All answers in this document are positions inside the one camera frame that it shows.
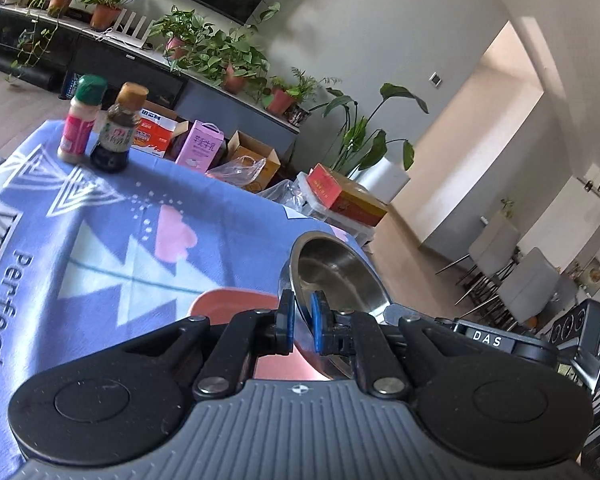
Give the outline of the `dark tv cabinet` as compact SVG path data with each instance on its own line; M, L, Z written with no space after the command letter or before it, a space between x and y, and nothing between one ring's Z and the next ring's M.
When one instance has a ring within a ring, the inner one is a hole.
M192 122L213 122L229 138L237 130L287 157L299 129L195 74L171 67L162 54L133 47L111 32L95 32L75 20L54 20L44 11L0 4L0 71L58 93L73 75L108 81L105 103L127 81L149 90L151 102Z

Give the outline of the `pink spice shaker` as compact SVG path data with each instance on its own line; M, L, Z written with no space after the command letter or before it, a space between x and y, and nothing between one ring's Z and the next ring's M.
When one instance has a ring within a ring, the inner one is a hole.
M57 150L63 162L78 164L83 159L106 90L107 81L102 77L83 75L79 79Z

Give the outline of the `grey dining chair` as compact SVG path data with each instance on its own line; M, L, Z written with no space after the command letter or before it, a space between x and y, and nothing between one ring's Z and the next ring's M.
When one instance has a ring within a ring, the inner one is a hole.
M499 302L518 324L540 314L556 290L560 272L535 247L524 255L515 269L502 281L495 296L462 315L468 318L480 309Z

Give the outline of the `pink square bowl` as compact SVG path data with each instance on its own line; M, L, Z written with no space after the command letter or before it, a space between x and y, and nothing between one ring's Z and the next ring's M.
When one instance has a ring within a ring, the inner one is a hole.
M297 348L286 356L258 356L268 341L262 337L262 323L251 310L273 310L278 297L252 289L221 287L201 294L190 306L189 315L203 315L211 325L230 325L230 342L221 344L222 356L246 350L248 363L253 366L254 379L286 380L287 382L324 382L327 377L316 370Z

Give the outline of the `large leafy floor plant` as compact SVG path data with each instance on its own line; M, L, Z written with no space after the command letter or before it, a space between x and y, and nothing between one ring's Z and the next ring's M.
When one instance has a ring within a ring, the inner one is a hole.
M390 143L401 143L403 148L403 168L410 169L415 158L414 146L407 138L389 140L384 129L373 128L372 122L382 107L392 99L404 99L415 103L424 113L429 114L427 103L403 86L385 82L379 88L380 102L365 116L360 113L358 101L339 89L327 87L329 100L311 108L320 110L326 118L335 110L343 111L343 123L339 128L334 142L327 150L329 153L338 144L337 153L329 165L337 174L348 176L355 170L363 171L376 166L388 153Z

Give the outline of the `stainless steel bowl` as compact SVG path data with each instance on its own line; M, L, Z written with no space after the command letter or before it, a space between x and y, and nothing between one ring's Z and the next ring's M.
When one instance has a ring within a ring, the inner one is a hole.
M300 235L280 271L278 290L292 290L294 343L314 370L329 379L352 377L350 361L341 356L314 352L312 292L324 292L329 307L337 311L377 313L391 298L375 270L351 246L335 235L320 231Z

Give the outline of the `pink carton box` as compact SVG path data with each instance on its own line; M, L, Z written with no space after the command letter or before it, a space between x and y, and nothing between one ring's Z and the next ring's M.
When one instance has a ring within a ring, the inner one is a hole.
M224 132L215 124L195 120L175 163L204 174L223 142Z

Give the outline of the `open brown cardboard box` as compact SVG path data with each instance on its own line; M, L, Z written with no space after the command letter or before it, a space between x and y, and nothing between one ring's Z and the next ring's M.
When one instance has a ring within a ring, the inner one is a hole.
M227 160L237 160L247 170L251 180L240 187L253 193L265 190L280 168L274 148L239 130L227 144Z

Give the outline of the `white router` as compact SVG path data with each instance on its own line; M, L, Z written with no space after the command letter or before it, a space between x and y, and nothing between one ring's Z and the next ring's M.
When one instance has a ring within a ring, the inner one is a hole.
M122 9L104 35L120 44L143 49L154 23L155 21L146 15L137 15L134 11Z

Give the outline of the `potted plant red pot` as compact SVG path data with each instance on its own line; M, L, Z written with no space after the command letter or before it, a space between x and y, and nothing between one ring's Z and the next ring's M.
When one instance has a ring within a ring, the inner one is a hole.
M305 70L293 67L291 69L293 81L275 76L270 80L268 94L263 97L264 108L270 114L280 117L293 105L300 105L304 101L314 101L318 92L325 90L329 84L339 84L337 77L315 78Z

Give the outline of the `soy sauce bottle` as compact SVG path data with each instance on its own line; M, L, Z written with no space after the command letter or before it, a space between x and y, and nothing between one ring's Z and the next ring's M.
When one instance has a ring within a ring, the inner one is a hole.
M91 151L90 159L96 168L116 174L128 166L129 151L148 93L146 87L135 82L126 82L121 87Z

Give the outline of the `blue patterned tablecloth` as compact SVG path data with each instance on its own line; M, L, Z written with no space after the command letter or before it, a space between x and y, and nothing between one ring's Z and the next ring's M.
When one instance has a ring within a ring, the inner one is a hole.
M0 166L0 479L21 464L7 408L30 376L185 318L209 290L272 294L294 241L329 231L140 151L118 174L66 164L61 130Z

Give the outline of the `red cardboard box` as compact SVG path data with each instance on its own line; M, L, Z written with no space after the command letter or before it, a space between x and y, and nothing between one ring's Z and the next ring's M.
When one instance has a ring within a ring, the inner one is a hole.
M377 226L388 206L358 182L317 164L306 177L317 200L328 210L366 226Z

